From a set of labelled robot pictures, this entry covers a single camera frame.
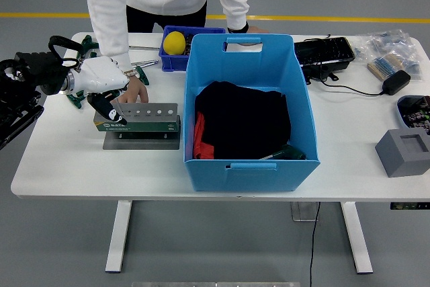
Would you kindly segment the person's right hand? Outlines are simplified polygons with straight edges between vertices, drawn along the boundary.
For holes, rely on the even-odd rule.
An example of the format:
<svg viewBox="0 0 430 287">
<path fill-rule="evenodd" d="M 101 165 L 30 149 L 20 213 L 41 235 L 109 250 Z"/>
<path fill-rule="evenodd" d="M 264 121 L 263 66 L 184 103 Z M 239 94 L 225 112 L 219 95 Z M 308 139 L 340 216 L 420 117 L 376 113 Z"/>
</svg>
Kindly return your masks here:
<svg viewBox="0 0 430 287">
<path fill-rule="evenodd" d="M 122 104 L 136 103 L 140 99 L 142 103 L 148 103 L 148 92 L 144 83 L 137 77 L 129 77 L 127 90 L 117 98 Z"/>
</svg>

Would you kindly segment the person's left hand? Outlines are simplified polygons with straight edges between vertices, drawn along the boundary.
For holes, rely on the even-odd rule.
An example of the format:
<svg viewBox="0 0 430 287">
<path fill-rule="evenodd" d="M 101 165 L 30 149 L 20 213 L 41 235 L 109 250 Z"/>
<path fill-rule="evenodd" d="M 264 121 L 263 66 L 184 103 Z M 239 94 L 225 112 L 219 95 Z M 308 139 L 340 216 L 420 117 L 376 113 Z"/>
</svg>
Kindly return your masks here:
<svg viewBox="0 0 430 287">
<path fill-rule="evenodd" d="M 268 34 L 269 30 L 258 28 L 257 26 L 246 25 L 244 28 L 242 28 L 240 30 L 232 30 L 229 28 L 228 32 L 230 34 L 246 34 L 246 33 L 248 33 L 248 34 Z"/>
</svg>

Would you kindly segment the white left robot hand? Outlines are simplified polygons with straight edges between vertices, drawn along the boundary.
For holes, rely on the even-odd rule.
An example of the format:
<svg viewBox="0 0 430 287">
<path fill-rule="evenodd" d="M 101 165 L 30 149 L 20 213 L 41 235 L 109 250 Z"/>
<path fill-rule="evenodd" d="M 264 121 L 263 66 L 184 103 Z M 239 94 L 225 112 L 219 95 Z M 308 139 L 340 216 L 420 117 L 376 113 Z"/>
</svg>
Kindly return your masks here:
<svg viewBox="0 0 430 287">
<path fill-rule="evenodd" d="M 85 59 L 79 70 L 70 69 L 62 92 L 76 94 L 83 91 L 88 103 L 105 119 L 126 125 L 127 121 L 110 103 L 115 96 L 109 91 L 123 90 L 128 84 L 129 77 L 123 74 L 117 62 L 101 56 Z"/>
</svg>

